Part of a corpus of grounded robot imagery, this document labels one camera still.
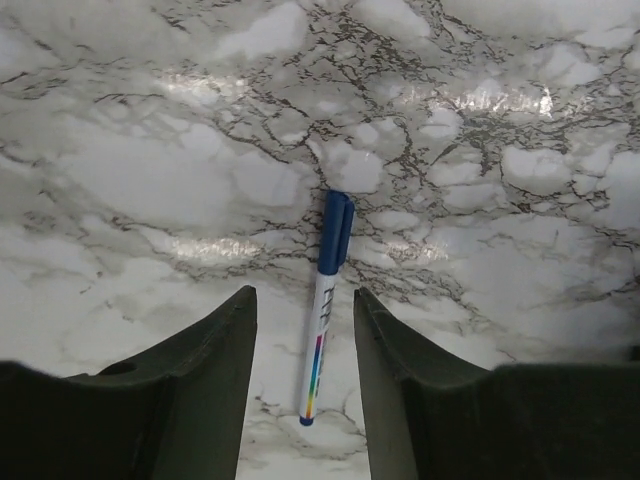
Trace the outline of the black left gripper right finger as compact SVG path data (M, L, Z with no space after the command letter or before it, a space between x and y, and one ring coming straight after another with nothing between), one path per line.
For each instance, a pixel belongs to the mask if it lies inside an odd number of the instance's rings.
M369 290L354 326L375 479L635 479L639 365L476 366Z

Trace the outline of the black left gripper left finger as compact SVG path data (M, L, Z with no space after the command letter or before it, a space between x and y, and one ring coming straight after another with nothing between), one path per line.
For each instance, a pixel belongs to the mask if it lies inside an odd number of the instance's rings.
M232 479L257 333L239 289L205 318L95 375L1 365L5 479Z

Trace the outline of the white marker pen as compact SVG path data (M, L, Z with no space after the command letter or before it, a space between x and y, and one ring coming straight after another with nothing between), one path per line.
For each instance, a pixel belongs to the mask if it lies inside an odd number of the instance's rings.
M303 426L311 426L317 412L317 397L335 286L335 275L317 273L313 306L307 325L308 338L300 389L299 422Z

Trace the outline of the blue marker cap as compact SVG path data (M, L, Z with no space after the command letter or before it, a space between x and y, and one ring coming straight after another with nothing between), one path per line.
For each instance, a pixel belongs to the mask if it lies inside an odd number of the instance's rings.
M317 270L327 276L336 275L347 256L355 205L340 191L326 195Z

